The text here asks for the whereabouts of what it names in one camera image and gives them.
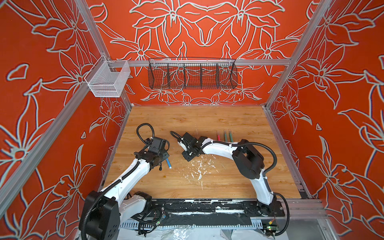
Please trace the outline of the blue pen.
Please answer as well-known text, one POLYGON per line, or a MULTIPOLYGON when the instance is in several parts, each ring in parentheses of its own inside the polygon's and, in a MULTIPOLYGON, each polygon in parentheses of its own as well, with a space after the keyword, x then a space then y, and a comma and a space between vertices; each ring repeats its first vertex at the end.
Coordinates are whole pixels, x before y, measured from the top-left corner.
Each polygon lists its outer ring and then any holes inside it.
POLYGON ((170 162, 170 160, 168 158, 166 159, 166 162, 167 162, 167 165, 168 165, 169 169, 172 169, 171 162, 170 162))

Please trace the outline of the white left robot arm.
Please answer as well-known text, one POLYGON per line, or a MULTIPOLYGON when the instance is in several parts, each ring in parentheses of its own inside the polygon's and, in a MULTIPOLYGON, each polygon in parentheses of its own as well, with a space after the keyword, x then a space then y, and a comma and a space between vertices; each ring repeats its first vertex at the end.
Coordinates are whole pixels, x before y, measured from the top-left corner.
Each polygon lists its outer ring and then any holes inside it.
POLYGON ((92 191, 85 200, 79 229, 80 238, 86 240, 115 240, 119 225, 128 219, 139 222, 139 231, 144 225, 158 225, 164 218, 164 211, 153 207, 151 196, 137 192, 127 198, 133 187, 154 167, 161 167, 169 157, 169 142, 151 137, 144 141, 145 147, 135 152, 132 164, 109 186, 103 190, 92 191))

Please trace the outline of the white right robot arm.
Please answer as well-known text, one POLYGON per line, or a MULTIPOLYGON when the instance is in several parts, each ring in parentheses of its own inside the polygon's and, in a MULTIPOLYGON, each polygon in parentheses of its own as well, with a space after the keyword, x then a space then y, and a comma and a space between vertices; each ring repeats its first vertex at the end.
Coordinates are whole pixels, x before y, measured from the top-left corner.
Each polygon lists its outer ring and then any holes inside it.
POLYGON ((200 155, 217 155, 233 160, 239 172, 251 181, 257 194, 259 212, 262 216, 271 216, 280 210, 276 198, 277 194, 271 190, 266 176, 277 165, 277 155, 271 148, 245 139, 230 143, 204 136, 197 139, 189 133, 181 136, 171 131, 170 134, 177 139, 178 144, 184 149, 182 155, 188 162, 200 155), (265 168, 264 157, 255 148, 256 146, 266 149, 273 157, 273 163, 267 169, 265 168))

